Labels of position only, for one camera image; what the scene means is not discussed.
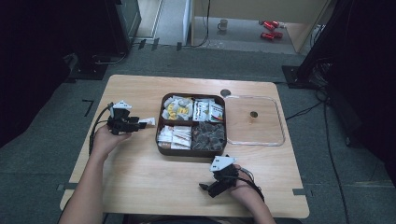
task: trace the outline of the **gray carpet floor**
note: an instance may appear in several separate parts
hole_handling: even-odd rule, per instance
[[[68,181],[108,78],[114,74],[195,77],[248,81],[285,81],[281,65],[300,65],[304,56],[221,49],[159,46],[133,48],[107,68],[103,80],[64,83],[41,109],[29,129],[0,149],[0,223],[56,223]],[[315,91],[279,84],[286,117],[317,103]],[[93,107],[87,114],[93,101]],[[327,149],[327,111],[331,152]],[[384,164],[365,148],[349,148],[331,107],[323,105],[287,121],[310,216],[303,223],[396,223],[396,189]],[[345,196],[332,167],[334,166]],[[120,223],[110,214],[106,223]]]

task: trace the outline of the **black tape mark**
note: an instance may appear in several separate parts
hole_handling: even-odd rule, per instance
[[[160,42],[160,38],[155,38],[154,43],[152,44],[151,50],[155,50],[158,47],[158,42]]]
[[[91,111],[91,108],[92,108],[92,105],[93,105],[93,100],[82,100],[82,102],[90,102],[90,106],[88,107],[88,110],[87,110],[87,112],[85,113],[85,115],[84,115],[84,117],[87,117],[88,116],[88,114],[90,113],[90,111]]]
[[[144,48],[144,47],[145,47],[145,44],[146,44],[146,39],[144,39],[144,40],[140,41],[140,44],[139,44],[139,49],[142,49],[142,48]]]
[[[177,51],[181,50],[181,42],[177,42]]]
[[[58,188],[56,188],[56,190],[64,191],[66,189],[76,189],[77,185],[78,185],[78,183],[60,184],[60,185],[58,185]]]

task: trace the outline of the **red object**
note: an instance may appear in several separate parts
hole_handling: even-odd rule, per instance
[[[279,27],[279,22],[277,21],[270,21],[270,22],[275,28]]]
[[[271,32],[270,35],[273,35],[275,38],[282,38],[283,34],[280,32]]]
[[[267,33],[262,33],[261,38],[263,39],[268,39],[268,40],[273,40],[274,36],[271,34],[267,34]]]
[[[262,25],[265,28],[267,28],[269,31],[274,31],[275,30],[275,26],[270,21],[265,21]]]

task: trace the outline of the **person's right hand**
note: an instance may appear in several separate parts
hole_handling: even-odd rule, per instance
[[[130,133],[112,134],[107,125],[102,126],[95,133],[91,157],[97,157],[101,160],[107,159],[108,154],[117,144],[130,136]]]

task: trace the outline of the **black cable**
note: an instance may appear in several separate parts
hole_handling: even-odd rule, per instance
[[[315,78],[313,81],[316,81],[320,86],[326,86],[328,84],[326,75],[331,66],[331,63],[317,63],[312,72]]]
[[[116,64],[119,63],[120,61],[122,61],[126,56],[126,53],[124,53],[120,59],[114,61],[114,62],[108,62],[108,63],[95,63],[95,64]]]
[[[243,167],[241,167],[240,169],[238,169],[241,172],[244,172],[246,175],[248,175],[251,179],[251,181],[254,183],[254,175],[253,173],[251,173],[249,170],[244,169]]]
[[[207,39],[209,38],[209,14],[210,14],[210,0],[207,3],[207,12],[206,12],[206,35],[204,40],[202,41],[201,44],[196,45],[196,46],[183,46],[185,48],[199,48],[201,47],[204,43],[206,43]]]
[[[344,196],[344,191],[341,186],[341,181],[340,181],[340,176],[338,175],[337,169],[334,164],[334,158],[332,157],[332,148],[330,146],[330,136],[329,136],[329,123],[327,121],[327,105],[324,104],[323,106],[323,115],[324,115],[324,122],[325,122],[325,127],[326,127],[326,140],[327,140],[327,149],[329,150],[329,156],[330,156],[330,161],[332,162],[332,169],[334,170],[335,178],[337,180],[337,185],[340,190],[341,194],[341,200],[343,201],[343,206],[344,206],[344,213],[346,216],[346,224],[349,224],[349,214],[347,211],[347,203],[346,203],[346,198]]]
[[[99,124],[99,123],[103,123],[103,122],[108,122],[108,119],[98,121],[98,124]]]
[[[99,121],[99,119],[102,117],[102,115],[103,115],[111,106],[113,106],[113,103],[107,105],[107,107],[106,107],[105,109],[103,109],[102,112],[100,112],[100,114],[99,114],[99,116],[97,117],[95,123],[93,124],[92,130],[91,130],[91,135],[90,135],[89,155],[91,155],[91,153],[92,153],[93,139],[94,139],[94,136],[95,136],[96,126],[98,125],[98,123],[102,122],[102,121]]]
[[[317,107],[318,105],[320,105],[322,103],[323,102],[318,102],[317,104],[315,104],[315,105],[313,105],[311,107],[308,107],[307,109],[301,110],[301,111],[295,113],[294,115],[291,115],[290,117],[285,118],[285,120],[293,119],[295,117],[298,117],[298,116],[301,116],[301,115],[305,115],[305,114],[309,113],[309,111],[311,111],[313,108]]]

